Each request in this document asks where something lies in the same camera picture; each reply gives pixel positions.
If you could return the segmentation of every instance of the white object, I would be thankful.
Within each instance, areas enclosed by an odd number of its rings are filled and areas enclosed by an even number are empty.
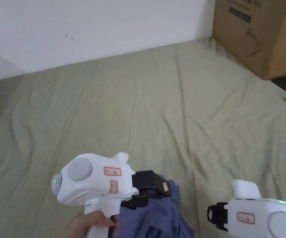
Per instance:
[[[53,193],[65,205],[85,205],[85,214],[101,210],[110,218],[119,214],[123,200],[139,194],[132,186],[134,171],[127,161],[126,153],[111,159],[95,154],[79,155],[53,177]],[[86,237],[107,236],[108,228],[93,226]]]
[[[261,198],[257,185],[233,180],[235,198],[224,206],[227,224],[234,238],[286,238],[286,202]]]

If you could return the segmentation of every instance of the bed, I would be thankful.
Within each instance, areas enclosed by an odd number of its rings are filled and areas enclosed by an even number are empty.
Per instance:
[[[285,97],[214,39],[0,80],[0,237],[58,236],[82,208],[57,202],[52,176],[118,152],[180,186],[195,237],[227,237],[206,211],[232,179],[286,200]]]

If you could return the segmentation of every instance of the blue fabric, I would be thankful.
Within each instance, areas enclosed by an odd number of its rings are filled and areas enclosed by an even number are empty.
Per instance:
[[[194,237],[194,231],[180,214],[180,188],[173,181],[168,182],[171,185],[171,197],[150,199],[145,208],[120,209],[119,238]]]

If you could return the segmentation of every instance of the gray button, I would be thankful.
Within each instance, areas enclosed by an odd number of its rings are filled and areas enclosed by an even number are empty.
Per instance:
[[[267,227],[275,238],[286,238],[286,212],[273,212],[267,219]]]
[[[92,164],[86,158],[75,159],[69,164],[67,173],[75,182],[85,180],[92,173]]]

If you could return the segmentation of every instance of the cardboard box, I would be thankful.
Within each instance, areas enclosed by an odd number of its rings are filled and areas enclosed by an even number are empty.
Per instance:
[[[213,37],[260,78],[286,76],[286,0],[216,0]]]

